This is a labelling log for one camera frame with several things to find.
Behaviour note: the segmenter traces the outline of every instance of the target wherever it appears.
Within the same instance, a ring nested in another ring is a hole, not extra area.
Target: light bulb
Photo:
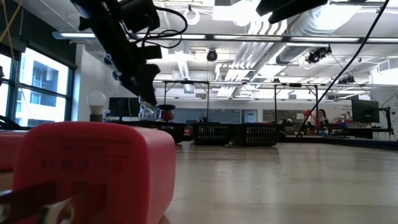
[[[94,91],[87,95],[86,103],[90,107],[91,114],[101,115],[106,103],[106,97],[104,93]]]

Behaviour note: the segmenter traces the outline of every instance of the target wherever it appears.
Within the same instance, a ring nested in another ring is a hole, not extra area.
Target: computer monitor
[[[368,100],[351,100],[353,121],[360,123],[380,123],[379,103]]]
[[[117,116],[119,120],[123,117],[138,117],[140,104],[138,98],[111,97],[109,99],[109,110],[111,116]]]

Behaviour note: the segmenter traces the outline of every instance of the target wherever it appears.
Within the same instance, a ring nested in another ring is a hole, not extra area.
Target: security camera
[[[209,53],[207,54],[207,61],[208,62],[215,62],[217,60],[217,53],[215,49],[210,49]]]

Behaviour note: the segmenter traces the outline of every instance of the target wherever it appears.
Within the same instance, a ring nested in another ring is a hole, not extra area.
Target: red power adapter
[[[0,171],[13,171],[25,131],[0,131]]]
[[[42,213],[41,223],[61,223],[57,217],[43,217],[56,210],[58,215],[68,213],[72,224],[157,224],[171,202],[174,182],[175,143],[166,132],[65,122],[43,124],[26,134],[12,189],[18,194],[53,183],[54,196],[43,203],[58,203]],[[10,215],[21,213],[12,205]],[[36,224],[39,217],[18,223]]]

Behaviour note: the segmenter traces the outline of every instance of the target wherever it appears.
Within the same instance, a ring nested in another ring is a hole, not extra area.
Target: glass jar
[[[151,109],[152,105],[145,102],[141,97],[139,97],[139,104],[141,109],[139,110],[138,120],[139,121],[153,121],[155,118],[155,113]]]
[[[160,109],[158,121],[161,122],[172,122],[174,119],[174,105],[159,105]]]

